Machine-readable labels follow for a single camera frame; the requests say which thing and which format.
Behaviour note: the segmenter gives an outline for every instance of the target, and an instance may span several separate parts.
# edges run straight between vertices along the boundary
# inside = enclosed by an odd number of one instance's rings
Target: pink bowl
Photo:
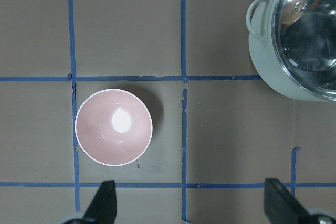
[[[103,165],[120,166],[146,151],[153,123],[148,109],[134,94],[105,89],[81,105],[75,131],[80,147],[90,158]]]

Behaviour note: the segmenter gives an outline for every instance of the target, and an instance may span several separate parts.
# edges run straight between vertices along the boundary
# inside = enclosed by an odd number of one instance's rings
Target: pot handle
[[[257,34],[255,31],[253,31],[252,27],[251,27],[251,16],[252,16],[252,10],[253,8],[258,5],[260,2],[262,1],[269,1],[269,0],[254,0],[252,2],[252,4],[250,5],[250,7],[247,10],[247,14],[246,14],[246,26],[248,31],[257,39],[261,40],[262,42],[266,42],[267,41],[267,37],[264,37],[262,35]]]

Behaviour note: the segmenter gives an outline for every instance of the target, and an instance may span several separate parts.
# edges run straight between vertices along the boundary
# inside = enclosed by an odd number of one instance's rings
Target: gray square
[[[306,209],[320,209],[336,216],[335,195],[336,188],[297,188],[295,197]]]
[[[335,182],[336,170],[336,103],[294,103],[294,144],[297,154],[297,182]]]
[[[74,0],[78,76],[181,75],[181,0]]]
[[[291,99],[263,81],[192,81],[187,103],[188,183],[290,180]]]
[[[73,182],[71,82],[0,82],[0,181]]]
[[[254,0],[187,0],[188,75],[257,74],[245,16]]]
[[[59,223],[75,212],[73,188],[0,187],[1,223]]]
[[[263,189],[187,190],[187,218],[192,224],[269,224],[264,214]]]
[[[97,188],[81,188],[81,211],[89,206]],[[117,224],[178,224],[181,222],[180,188],[117,188]]]
[[[104,166],[79,150],[80,181],[100,183],[180,183],[182,163],[182,82],[78,82],[78,107],[93,93],[119,88],[139,97],[153,121],[153,137],[148,149],[135,162],[118,167]]]
[[[68,0],[0,0],[0,75],[70,72]]]

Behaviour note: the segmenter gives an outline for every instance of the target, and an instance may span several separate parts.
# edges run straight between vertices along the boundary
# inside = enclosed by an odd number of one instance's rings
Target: pot
[[[255,0],[246,25],[268,85],[297,100],[336,101],[336,0]]]

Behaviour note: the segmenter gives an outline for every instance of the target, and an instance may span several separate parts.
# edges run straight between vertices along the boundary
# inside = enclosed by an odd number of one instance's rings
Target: pot lid
[[[336,100],[336,0],[278,0],[273,21],[284,71],[313,95]]]

